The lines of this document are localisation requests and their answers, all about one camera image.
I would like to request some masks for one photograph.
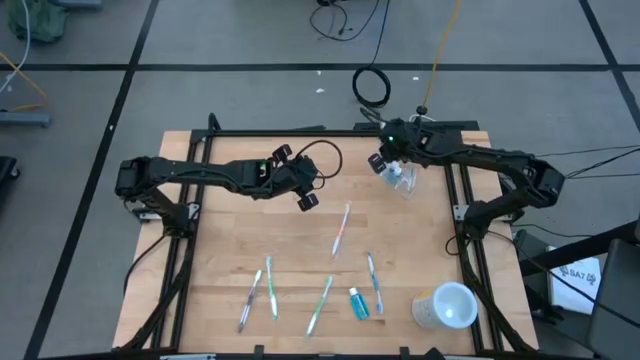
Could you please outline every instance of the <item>small bottle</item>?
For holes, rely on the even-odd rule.
[[[402,166],[397,161],[392,161],[387,164],[380,176],[404,198],[409,199],[415,190],[417,174],[417,169],[412,164]]]
[[[364,302],[364,298],[358,292],[358,289],[349,289],[349,295],[351,295],[351,307],[353,307],[353,313],[356,314],[358,320],[365,320],[369,317],[369,309],[367,303]]]

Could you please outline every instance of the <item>paper cup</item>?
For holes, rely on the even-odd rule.
[[[478,317],[478,303],[466,286],[447,282],[433,293],[425,291],[416,296],[411,313],[423,328],[464,329]]]

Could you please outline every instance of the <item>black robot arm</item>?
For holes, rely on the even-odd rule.
[[[289,155],[291,148],[283,145],[270,158],[235,160],[223,165],[138,157],[120,164],[115,192],[124,201],[141,202],[158,214],[172,236],[185,236],[192,231],[191,220],[199,209],[171,201],[158,189],[164,183],[221,186],[255,200],[291,191],[300,196],[300,209],[307,211],[318,204],[316,196],[310,194],[318,170],[308,156],[288,159]]]
[[[523,207],[554,205],[564,183],[564,175],[546,161],[521,151],[505,151],[465,145],[460,136],[421,129],[419,119],[408,123],[391,120],[381,130],[380,156],[369,162],[377,173],[391,161],[413,162],[427,167],[462,164],[496,171],[511,178],[514,190],[489,202],[475,201],[464,213],[464,230],[473,239],[486,235],[491,221]]]

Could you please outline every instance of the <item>wire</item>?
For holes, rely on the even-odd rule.
[[[547,232],[547,233],[549,233],[551,235],[560,236],[560,237],[567,238],[567,239],[581,238],[581,237],[592,237],[593,236],[593,235],[565,235],[565,234],[560,234],[560,233],[557,233],[557,232],[553,232],[551,230],[547,230],[547,229],[543,228],[542,226],[536,225],[536,224],[511,225],[511,227],[527,227],[527,226],[531,226],[531,227],[540,229],[540,230],[542,230],[544,232]]]
[[[628,317],[620,314],[619,312],[611,309],[610,307],[603,305],[602,303],[596,301],[594,298],[592,298],[591,296],[589,296],[587,293],[585,293],[584,291],[578,289],[577,287],[569,284],[567,281],[565,281],[564,279],[562,279],[560,276],[556,275],[553,271],[545,268],[544,266],[540,265],[540,263],[538,263],[537,261],[533,260],[531,258],[531,256],[529,256],[524,250],[522,250],[522,247],[520,245],[518,245],[515,241],[513,241],[512,239],[497,233],[495,231],[491,231],[489,230],[489,233],[493,234],[493,235],[498,235],[499,237],[501,237],[502,239],[505,239],[507,241],[509,241],[510,243],[513,244],[513,246],[516,248],[516,250],[518,252],[520,252],[520,254],[522,254],[522,256],[524,256],[533,266],[537,267],[538,269],[540,269],[541,271],[553,276],[556,280],[560,281],[561,283],[563,283],[566,287],[570,288],[571,290],[577,292],[578,294],[584,296],[587,300],[591,301],[593,303],[594,306],[598,306],[599,308],[601,308],[602,310],[608,312],[609,314],[617,317],[618,319],[626,322],[627,324],[630,324],[636,328],[640,328],[640,324],[629,319]]]
[[[29,85],[31,85],[34,89],[36,89],[36,91],[44,99],[44,102],[42,104],[21,105],[21,106],[15,107],[15,108],[13,108],[13,109],[11,109],[9,111],[33,110],[33,109],[39,109],[39,108],[43,108],[43,107],[47,106],[47,93],[45,93],[40,88],[40,86],[38,86],[38,84],[36,84],[27,75],[25,75],[22,72],[22,70],[19,69],[19,67],[17,67],[14,63],[12,63],[11,60],[9,60],[9,58],[5,54],[0,53],[0,58],[2,58],[7,64],[9,64],[9,66],[11,66],[13,68],[13,71],[16,72],[18,75],[20,75],[27,83],[29,83]]]
[[[458,255],[460,255],[460,249],[458,249],[458,252],[457,252],[457,253],[451,252],[451,251],[449,250],[449,244],[450,244],[450,243],[451,243],[451,241],[453,241],[453,239],[455,239],[455,238],[456,238],[456,235],[453,235],[453,236],[452,236],[452,237],[450,237],[450,238],[449,238],[449,240],[447,240],[447,242],[444,244],[444,251],[445,251],[447,254],[451,255],[451,256],[458,256]],[[467,246],[469,246],[469,244],[471,244],[471,241],[472,241],[471,239],[467,239],[467,240],[464,242],[464,247],[466,248]]]
[[[358,36],[360,36],[360,34],[362,34],[364,29],[367,27],[367,25],[369,25],[369,22],[371,21],[371,18],[373,18],[373,14],[376,13],[376,10],[378,9],[378,5],[379,4],[380,4],[380,0],[376,0],[376,5],[373,7],[373,10],[371,11],[371,14],[369,15],[369,18],[367,19],[367,21],[365,21],[364,25],[362,25],[362,28],[355,35],[353,35],[353,36],[351,36],[349,38],[346,38],[346,39],[342,39],[342,38],[331,36],[329,34],[325,34],[320,29],[318,29],[316,27],[316,25],[313,23],[313,18],[316,16],[318,11],[320,11],[320,9],[322,9],[322,8],[325,8],[326,6],[320,5],[311,13],[311,16],[309,16],[309,24],[311,24],[311,27],[313,28],[313,30],[315,30],[323,38],[327,38],[327,39],[331,39],[331,40],[335,40],[335,41],[343,41],[343,42],[351,41],[351,40],[357,38]],[[340,32],[343,32],[344,28],[347,26],[347,20],[348,20],[347,12],[340,5],[333,4],[333,6],[341,9],[342,13],[344,14],[344,18],[345,18],[344,19],[344,25],[342,25],[342,28],[340,29]]]
[[[631,148],[640,148],[640,145],[610,146],[610,147],[588,149],[588,150],[568,151],[568,152],[561,152],[561,153],[548,153],[548,154],[536,155],[536,157],[584,154],[584,153],[590,153],[590,152],[596,152],[596,151],[616,150],[616,149],[631,149]]]
[[[609,174],[609,175],[590,175],[590,176],[574,176],[569,180],[580,180],[580,179],[594,179],[594,178],[610,178],[610,177],[627,177],[627,176],[640,176],[640,173],[632,173],[632,174]]]
[[[614,156],[614,157],[612,157],[612,158],[609,158],[609,159],[607,159],[607,160],[604,160],[604,161],[600,161],[600,162],[595,163],[595,164],[593,164],[593,165],[591,165],[591,166],[588,166],[588,167],[586,167],[586,168],[583,168],[583,169],[580,169],[580,170],[573,171],[573,172],[569,173],[569,174],[566,176],[566,178],[567,178],[567,179],[573,178],[574,176],[580,175],[580,174],[585,173],[585,172],[587,172],[587,171],[589,171],[589,170],[593,170],[593,169],[599,168],[600,166],[606,165],[606,164],[608,164],[608,163],[610,163],[610,162],[613,162],[613,161],[615,161],[615,160],[618,160],[618,159],[620,159],[620,158],[622,158],[622,157],[625,157],[625,156],[627,156],[627,155],[629,155],[629,154],[632,154],[632,153],[634,153],[634,152],[638,152],[638,151],[640,151],[640,148],[633,149],[633,150],[629,150],[629,151],[627,151],[627,152],[625,152],[625,153],[622,153],[622,154],[620,154],[620,155],[616,155],[616,156]]]
[[[429,76],[429,85],[427,86],[427,94],[424,96],[424,101],[422,102],[422,106],[427,107],[427,101],[429,100],[429,95],[431,95],[431,88],[433,86],[433,80],[436,77],[436,68],[438,67],[438,62],[440,61],[440,56],[442,55],[442,50],[444,49],[444,45],[447,43],[447,38],[449,38],[449,33],[451,32],[451,28],[453,27],[453,23],[458,18],[458,14],[460,13],[460,3],[461,0],[456,0],[456,6],[453,9],[453,14],[451,14],[451,19],[449,20],[449,24],[447,25],[447,30],[444,32],[442,36],[442,40],[440,41],[440,46],[438,47],[438,51],[436,52],[436,58],[433,60],[433,67],[431,68],[431,75]]]
[[[327,32],[327,34],[331,34],[333,32],[333,26],[336,23],[336,6],[333,6],[333,3],[331,3],[331,5],[331,25],[329,25],[329,31]],[[347,12],[344,11],[344,9],[340,6],[338,6],[338,8],[340,8],[340,10],[342,10],[342,12],[344,13],[344,24],[342,24],[342,28],[340,29],[340,31],[342,31],[342,29],[344,29],[344,27],[347,25]]]
[[[140,256],[138,256],[138,258],[135,259],[133,264],[131,264],[131,266],[129,267],[129,270],[127,270],[127,275],[125,275],[124,277],[124,287],[122,288],[123,295],[127,293],[127,285],[129,285],[129,277],[131,276],[131,273],[133,273],[133,270],[135,269],[135,267],[140,263],[140,261],[145,256],[147,256],[151,252],[151,250],[153,250],[156,246],[158,246],[165,237],[167,237],[167,234],[163,233],[158,240],[154,241],[153,244],[151,244],[151,246],[149,246],[142,254],[140,254]]]
[[[380,44],[382,44],[382,35],[384,35],[384,28],[387,25],[387,15],[389,14],[389,4],[391,4],[391,0],[387,0],[387,6],[384,9],[384,16],[382,17],[382,27],[380,28],[380,36],[378,36],[378,45],[376,45],[376,53],[373,55],[373,60],[369,63],[369,66],[373,65],[378,58],[378,52],[380,51]]]
[[[353,94],[356,96],[356,99],[359,103],[366,106],[367,108],[379,108],[385,106],[389,99],[391,98],[391,81],[389,77],[380,69],[376,69],[373,67],[373,64],[376,62],[378,58],[378,52],[380,51],[380,44],[382,44],[382,36],[384,35],[384,29],[387,24],[387,15],[389,14],[389,5],[391,4],[391,0],[387,0],[387,5],[384,10],[384,17],[382,18],[382,27],[380,28],[380,36],[378,36],[378,44],[376,45],[376,52],[373,55],[373,59],[369,63],[369,65],[362,66],[356,70],[353,74],[353,78],[351,79],[351,89],[353,90]],[[360,75],[365,72],[370,71],[378,76],[382,83],[384,84],[384,97],[379,101],[369,101],[365,99],[362,95],[360,95],[360,91],[358,91],[358,78]]]
[[[342,170],[342,151],[340,151],[340,148],[338,147],[338,145],[334,144],[333,142],[329,141],[329,140],[324,140],[324,139],[320,139],[320,140],[316,140],[316,141],[312,141],[309,144],[307,144],[307,146],[303,147],[300,151],[298,151],[298,153],[296,154],[296,158],[299,157],[300,155],[302,155],[303,152],[305,152],[307,149],[309,149],[310,147],[316,145],[316,144],[328,144],[331,145],[334,149],[336,149],[336,152],[338,153],[338,169],[336,169],[336,171],[331,174],[331,175],[321,175],[318,176],[318,179],[331,179],[336,177],[339,173],[340,170]]]
[[[11,80],[13,80],[13,77],[16,76],[18,71],[22,69],[22,66],[24,66],[25,62],[27,62],[27,57],[29,56],[29,49],[31,48],[31,22],[30,22],[31,16],[29,14],[29,7],[27,6],[26,0],[22,0],[22,6],[24,7],[24,21],[27,27],[27,46],[24,50],[24,55],[22,56],[22,60],[20,60],[20,64],[18,64],[17,68],[14,67],[11,75],[7,76],[7,80],[4,82],[2,87],[0,87],[0,94],[2,94],[4,89],[6,89],[7,86],[9,86],[9,83],[11,82]]]

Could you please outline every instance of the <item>wooden table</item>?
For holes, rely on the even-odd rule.
[[[464,132],[463,137],[466,143],[489,145],[486,132]],[[160,156],[184,160],[188,139],[189,132],[165,133]],[[222,188],[206,189],[181,352],[251,353],[255,345],[262,344],[266,353],[398,354],[399,347],[408,346],[412,354],[431,347],[443,353],[473,354],[470,330],[424,330],[411,316],[416,294],[445,281],[462,282],[458,258],[444,250],[454,230],[443,168],[421,170],[414,196],[405,200],[374,175],[366,161],[378,148],[377,139],[329,139],[342,149],[344,166],[324,189],[315,191],[320,205],[306,213],[298,209],[293,194],[253,201]],[[296,153],[312,140],[218,137],[213,141],[211,159],[225,163],[264,158],[284,143]],[[325,174],[337,166],[337,155],[327,145],[314,146],[307,154]],[[495,173],[469,170],[476,199],[500,195]],[[463,203],[459,181],[457,187]],[[166,184],[161,189],[177,201],[179,185]],[[332,259],[331,247],[347,201],[352,202],[351,215],[339,255]],[[496,222],[491,230],[510,237],[508,225]],[[160,233],[159,222],[144,225],[136,257]],[[114,346],[129,340],[156,305],[168,243],[146,258],[131,276]],[[498,307],[525,341],[537,347],[513,245],[491,234],[484,245]],[[456,251],[455,243],[451,247]],[[368,251],[373,254],[380,280],[383,315],[375,311]],[[267,255],[273,256],[280,318],[271,318],[265,274],[244,332],[237,334],[249,287],[256,271],[266,270]],[[309,319],[328,275],[334,275],[333,286],[313,337],[306,339]],[[351,287],[358,287],[365,297],[371,320],[356,320],[349,303]],[[171,309],[163,337],[167,344],[173,316]],[[482,306],[480,317],[485,347],[490,348]]]

